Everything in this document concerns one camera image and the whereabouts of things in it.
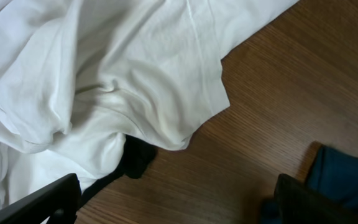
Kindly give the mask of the blue polo shirt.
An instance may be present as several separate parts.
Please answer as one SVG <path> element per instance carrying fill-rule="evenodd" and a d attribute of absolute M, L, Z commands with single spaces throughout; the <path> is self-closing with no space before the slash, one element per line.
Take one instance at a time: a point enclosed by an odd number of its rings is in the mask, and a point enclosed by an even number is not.
<path fill-rule="evenodd" d="M 358 158 L 322 145 L 304 182 L 307 188 L 358 215 Z M 282 223 L 274 196 L 260 209 L 261 224 Z"/>

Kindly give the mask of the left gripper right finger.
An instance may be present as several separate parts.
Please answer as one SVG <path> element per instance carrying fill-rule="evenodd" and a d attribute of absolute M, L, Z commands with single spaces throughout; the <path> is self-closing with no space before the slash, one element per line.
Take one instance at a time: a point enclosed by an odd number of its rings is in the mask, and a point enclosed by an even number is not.
<path fill-rule="evenodd" d="M 280 174 L 274 191 L 283 224 L 358 224 L 358 215 Z"/>

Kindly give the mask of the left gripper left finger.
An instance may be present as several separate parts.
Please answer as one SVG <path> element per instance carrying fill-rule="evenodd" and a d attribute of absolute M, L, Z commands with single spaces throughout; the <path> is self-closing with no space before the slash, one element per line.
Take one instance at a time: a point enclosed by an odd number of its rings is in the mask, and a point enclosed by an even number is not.
<path fill-rule="evenodd" d="M 68 174 L 0 210 L 0 224 L 74 223 L 81 198 L 76 174 Z"/>

